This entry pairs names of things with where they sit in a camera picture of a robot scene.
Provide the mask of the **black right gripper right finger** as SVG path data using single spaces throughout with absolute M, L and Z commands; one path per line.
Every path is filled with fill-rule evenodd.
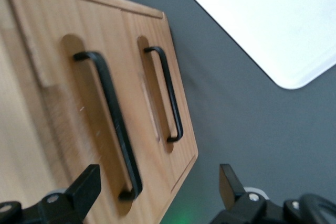
M 260 189 L 244 188 L 229 164 L 219 166 L 219 192 L 225 209 L 211 223 L 283 223 L 283 209 Z

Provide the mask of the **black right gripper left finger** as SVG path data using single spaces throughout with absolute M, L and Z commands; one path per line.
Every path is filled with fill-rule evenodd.
M 41 223 L 83 223 L 101 192 L 100 166 L 89 165 L 63 192 L 38 203 Z

